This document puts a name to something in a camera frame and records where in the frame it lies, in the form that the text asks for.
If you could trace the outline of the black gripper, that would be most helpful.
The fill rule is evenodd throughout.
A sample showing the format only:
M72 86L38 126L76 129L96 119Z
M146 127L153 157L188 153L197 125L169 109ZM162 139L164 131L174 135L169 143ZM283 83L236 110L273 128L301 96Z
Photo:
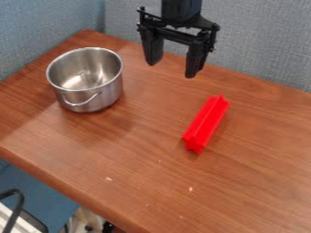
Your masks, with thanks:
M201 15L203 0L160 0L160 13L137 8L137 31L145 62L153 66L162 58L164 40L188 45L185 77L193 78L203 69L208 52L215 49L220 26Z

